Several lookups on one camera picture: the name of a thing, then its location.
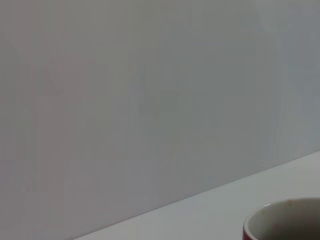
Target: mug rim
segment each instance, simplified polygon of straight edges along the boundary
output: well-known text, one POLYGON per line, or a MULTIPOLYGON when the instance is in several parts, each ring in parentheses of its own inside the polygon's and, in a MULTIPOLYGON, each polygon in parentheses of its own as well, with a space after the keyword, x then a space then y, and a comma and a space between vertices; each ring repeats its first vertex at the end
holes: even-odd
POLYGON ((283 203, 290 203, 290 202, 304 202, 304 201, 309 201, 309 200, 318 200, 320 201, 320 197, 318 196, 312 196, 312 197, 299 197, 299 198, 285 198, 285 199, 281 199, 281 200, 277 200, 277 201, 272 201, 269 202, 263 206, 257 207, 256 209, 254 209, 244 220, 243 223, 243 231, 245 232, 245 234, 247 234, 247 236, 251 239, 251 240, 259 240, 256 237, 254 237, 251 233, 251 231, 249 230, 249 221, 251 220, 251 218, 256 215, 259 211, 261 211, 262 209, 266 209, 266 208, 270 208, 272 206, 276 206, 279 204, 283 204, 283 203))

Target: red mug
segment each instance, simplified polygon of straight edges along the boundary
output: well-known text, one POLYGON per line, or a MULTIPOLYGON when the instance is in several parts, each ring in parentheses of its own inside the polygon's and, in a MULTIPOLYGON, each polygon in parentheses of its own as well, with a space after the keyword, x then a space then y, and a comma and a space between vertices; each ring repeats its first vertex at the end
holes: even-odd
POLYGON ((320 198, 283 200, 252 212, 243 240, 320 240, 320 198))

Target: wall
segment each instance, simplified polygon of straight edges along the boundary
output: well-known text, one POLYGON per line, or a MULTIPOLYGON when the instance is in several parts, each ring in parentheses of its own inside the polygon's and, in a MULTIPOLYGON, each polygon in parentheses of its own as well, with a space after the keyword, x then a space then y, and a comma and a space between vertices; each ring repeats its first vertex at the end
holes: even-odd
POLYGON ((320 149, 320 1, 0 1, 0 238, 72 239, 320 149))

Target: tabletop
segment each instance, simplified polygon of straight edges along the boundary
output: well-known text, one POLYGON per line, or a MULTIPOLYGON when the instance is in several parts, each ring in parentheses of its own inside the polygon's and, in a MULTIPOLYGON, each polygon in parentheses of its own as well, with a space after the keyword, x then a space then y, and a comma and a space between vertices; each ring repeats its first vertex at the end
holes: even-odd
POLYGON ((175 202, 77 240, 241 240, 250 211, 320 197, 320 151, 175 202))

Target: white surface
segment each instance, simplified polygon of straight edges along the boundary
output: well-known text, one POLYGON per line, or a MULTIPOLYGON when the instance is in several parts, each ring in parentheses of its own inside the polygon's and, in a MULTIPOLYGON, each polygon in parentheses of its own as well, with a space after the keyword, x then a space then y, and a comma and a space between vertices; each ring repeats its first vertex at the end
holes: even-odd
POLYGON ((96 231, 78 240, 241 240, 264 204, 320 197, 320 152, 96 231))
POLYGON ((320 149, 320 0, 0 0, 0 239, 64 240, 320 149))

